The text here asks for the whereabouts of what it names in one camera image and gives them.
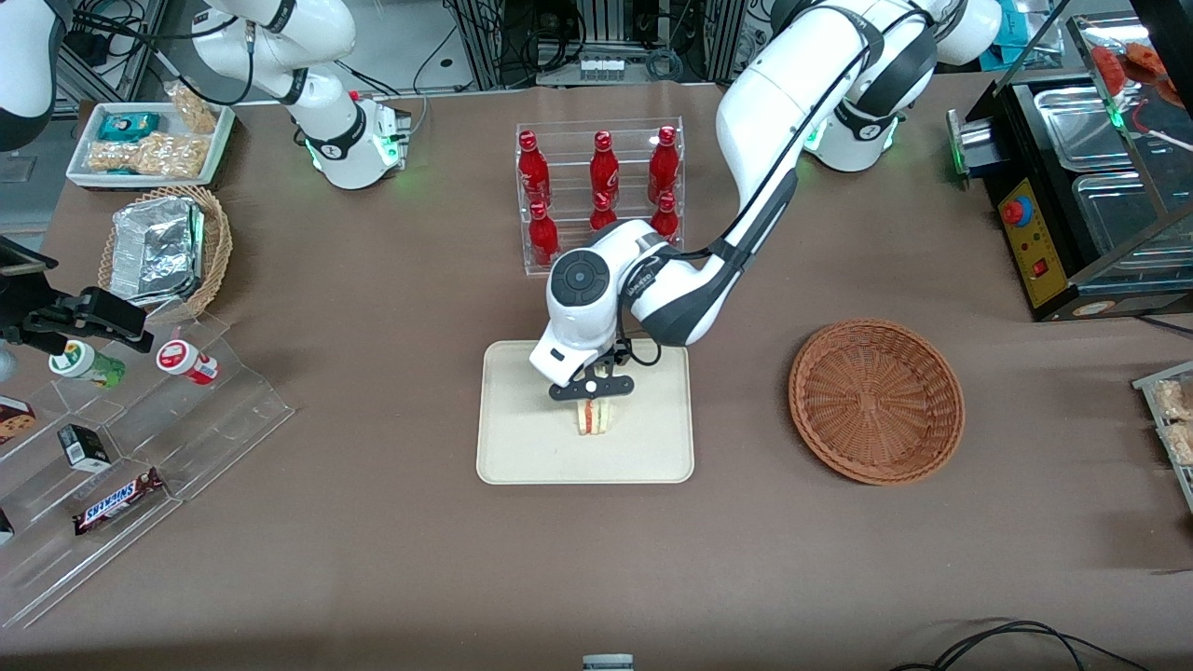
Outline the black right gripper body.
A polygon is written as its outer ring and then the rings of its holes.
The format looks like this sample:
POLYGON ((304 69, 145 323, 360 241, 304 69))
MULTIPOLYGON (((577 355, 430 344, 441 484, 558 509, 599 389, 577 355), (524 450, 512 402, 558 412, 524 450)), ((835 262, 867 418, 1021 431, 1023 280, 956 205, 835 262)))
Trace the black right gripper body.
POLYGON ((63 351, 72 336, 84 336, 72 294, 48 284, 47 271, 57 267, 51 256, 1 238, 1 331, 17 347, 63 351))

